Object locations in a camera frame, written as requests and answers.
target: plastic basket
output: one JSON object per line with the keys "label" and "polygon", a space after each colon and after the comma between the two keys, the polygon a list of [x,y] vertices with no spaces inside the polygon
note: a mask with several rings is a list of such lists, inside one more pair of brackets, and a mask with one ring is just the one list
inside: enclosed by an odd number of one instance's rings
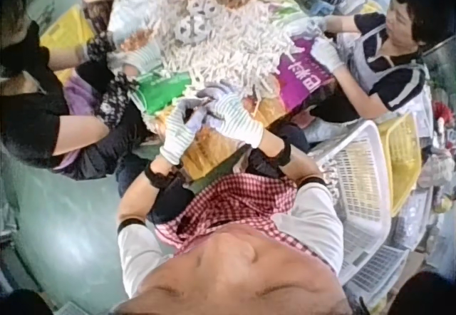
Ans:
{"label": "plastic basket", "polygon": [[318,165],[337,162],[341,198],[336,207],[343,223],[345,284],[384,243],[391,227],[388,171],[375,123],[359,123],[349,134],[317,145],[309,153]]}
{"label": "plastic basket", "polygon": [[347,283],[350,293],[373,308],[397,282],[409,251],[383,245]]}
{"label": "plastic basket", "polygon": [[395,217],[418,181],[421,149],[415,120],[411,114],[385,121],[378,126],[385,151],[390,181],[391,215]]}
{"label": "plastic basket", "polygon": [[398,215],[393,242],[414,251],[426,233],[434,188],[414,190]]}
{"label": "plastic basket", "polygon": [[[52,48],[73,48],[78,44],[85,44],[94,33],[84,18],[79,5],[72,6],[64,13],[40,38],[41,45]],[[56,72],[58,79],[65,83],[71,76],[73,69]]]}

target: yellow crate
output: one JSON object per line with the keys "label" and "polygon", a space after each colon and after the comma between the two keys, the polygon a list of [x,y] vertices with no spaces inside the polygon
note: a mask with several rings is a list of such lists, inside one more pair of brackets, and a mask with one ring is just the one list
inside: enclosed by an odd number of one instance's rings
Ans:
{"label": "yellow crate", "polygon": [[[85,44],[94,33],[84,18],[79,5],[72,6],[40,38],[41,45],[47,48],[73,48]],[[58,79],[65,83],[73,69],[56,72]]]}
{"label": "yellow crate", "polygon": [[395,217],[420,176],[420,142],[411,114],[386,121],[378,130],[388,168],[391,216]]}

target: glove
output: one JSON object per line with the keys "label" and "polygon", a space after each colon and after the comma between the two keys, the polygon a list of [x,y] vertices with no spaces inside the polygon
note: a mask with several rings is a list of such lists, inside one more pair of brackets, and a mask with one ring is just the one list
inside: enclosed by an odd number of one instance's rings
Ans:
{"label": "glove", "polygon": [[123,63],[136,67],[141,74],[149,73],[162,63],[160,47],[156,41],[149,41],[142,48],[127,53]]}
{"label": "glove", "polygon": [[257,148],[263,138],[263,125],[254,120],[244,109],[234,88],[222,81],[208,85],[197,94],[201,98],[211,98],[206,105],[208,116],[205,123],[225,137],[241,140]]}
{"label": "glove", "polygon": [[128,92],[135,90],[137,86],[138,82],[129,81],[124,73],[119,73],[109,82],[101,104],[95,110],[95,116],[103,121],[110,130],[115,128],[122,119],[130,101]]}
{"label": "glove", "polygon": [[87,41],[85,57],[90,61],[102,61],[107,53],[115,50],[113,33],[104,31]]}
{"label": "glove", "polygon": [[303,32],[312,34],[314,37],[326,31],[326,21],[324,17],[310,17],[304,26]]}
{"label": "glove", "polygon": [[337,68],[343,66],[343,61],[334,46],[333,42],[327,38],[318,37],[312,46],[311,55],[322,66],[325,66],[330,73],[333,73]]}
{"label": "glove", "polygon": [[202,106],[200,99],[181,100],[166,119],[165,143],[160,148],[160,154],[173,165],[179,164],[180,158],[201,130],[206,108],[199,107],[187,122],[184,119],[187,111],[198,106]]}

